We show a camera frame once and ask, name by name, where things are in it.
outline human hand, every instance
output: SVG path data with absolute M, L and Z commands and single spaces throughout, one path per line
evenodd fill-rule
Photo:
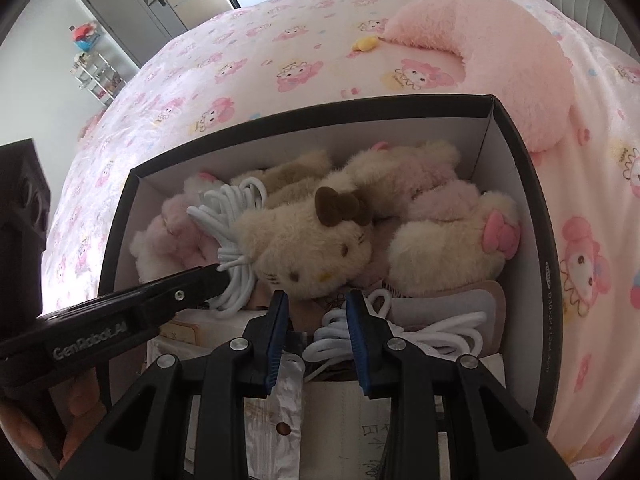
M 100 387 L 95 369 L 92 368 L 75 378 L 69 388 L 66 403 L 73 419 L 66 430 L 62 449 L 63 458 L 60 461 L 61 468 L 106 414 L 107 410 L 100 401 Z M 14 404 L 0 402 L 0 422 L 16 446 L 30 458 L 37 455 L 34 451 L 45 447 L 44 439 L 38 429 Z

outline white wall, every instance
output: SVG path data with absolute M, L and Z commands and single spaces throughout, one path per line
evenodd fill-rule
M 69 27 L 91 19 L 80 0 L 31 0 L 0 45 L 0 144 L 33 137 L 51 188 L 60 198 L 78 133 L 102 105 L 70 73 L 78 48 Z M 110 38 L 97 47 L 125 79 L 137 68 Z

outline white cable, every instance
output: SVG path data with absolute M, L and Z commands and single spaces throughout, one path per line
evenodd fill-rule
M 373 302 L 383 298 L 380 311 L 376 313 Z M 374 290 L 365 304 L 372 316 L 386 319 L 391 309 L 391 293 L 385 288 Z M 302 358 L 309 363 L 326 362 L 309 374 L 305 381 L 310 381 L 329 366 L 353 359 L 349 328 L 347 326 L 346 301 L 341 308 L 334 308 L 322 318 L 322 327 L 314 333 L 314 341 L 302 352 Z M 471 354 L 478 356 L 482 351 L 482 335 L 475 328 L 486 322 L 485 312 L 471 312 L 453 316 L 433 323 L 417 332 L 406 332 L 401 326 L 387 321 L 392 334 L 415 344 L 425 354 L 455 361 L 459 356 Z M 473 342 L 469 346 L 467 339 Z
M 211 311 L 218 319 L 233 316 L 247 304 L 254 291 L 254 270 L 240 251 L 232 226 L 243 212 L 262 209 L 266 199 L 264 184 L 255 177 L 249 177 L 238 186 L 225 184 L 219 190 L 201 194 L 202 204 L 187 209 L 188 215 L 218 241 L 218 270 L 228 270 L 231 275 L 225 291 L 209 300 Z

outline silver screw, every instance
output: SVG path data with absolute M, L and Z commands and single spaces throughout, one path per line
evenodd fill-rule
M 175 357 L 171 354 L 164 354 L 158 358 L 158 361 L 156 361 L 156 363 L 158 363 L 158 366 L 161 368 L 171 368 L 173 365 L 175 365 Z
M 244 350 L 249 346 L 249 342 L 244 337 L 236 337 L 229 343 L 232 350 Z
M 466 354 L 460 358 L 460 364 L 469 370 L 474 370 L 475 368 L 478 368 L 478 358 L 473 355 Z
M 399 337 L 392 337 L 386 342 L 386 345 L 392 350 L 404 350 L 406 348 L 406 341 Z

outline bed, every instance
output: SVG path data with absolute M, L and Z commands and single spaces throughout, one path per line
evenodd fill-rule
M 44 254 L 45 311 L 96 295 L 124 182 L 153 156 L 293 108 L 455 92 L 408 76 L 429 64 L 462 81 L 464 67 L 453 54 L 404 46 L 351 50 L 358 38 L 382 33 L 410 1 L 270 0 L 217 16 L 167 44 L 81 140 Z M 640 413 L 634 358 L 640 351 L 640 135 L 634 130 L 640 65 L 551 3 L 513 1 L 548 28 L 571 60 L 585 126 L 532 154 L 564 289 L 562 370 L 548 436 L 568 463 L 604 469 Z

